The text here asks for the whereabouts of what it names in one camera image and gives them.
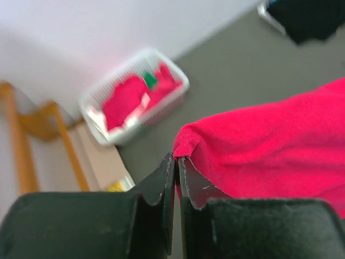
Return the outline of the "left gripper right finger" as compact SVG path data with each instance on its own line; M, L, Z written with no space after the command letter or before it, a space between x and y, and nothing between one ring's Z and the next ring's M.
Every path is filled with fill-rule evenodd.
M178 160L185 258L344 258L344 230L317 199L234 199Z

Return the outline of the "red t-shirt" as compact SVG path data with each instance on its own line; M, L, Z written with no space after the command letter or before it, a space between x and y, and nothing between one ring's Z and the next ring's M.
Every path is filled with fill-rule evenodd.
M235 199L323 199L344 218L344 79L187 124L173 155Z

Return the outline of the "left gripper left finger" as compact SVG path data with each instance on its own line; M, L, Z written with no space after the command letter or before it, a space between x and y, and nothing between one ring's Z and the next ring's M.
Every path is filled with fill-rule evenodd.
M167 258L174 196L170 153L126 192L22 195L1 223L1 258Z

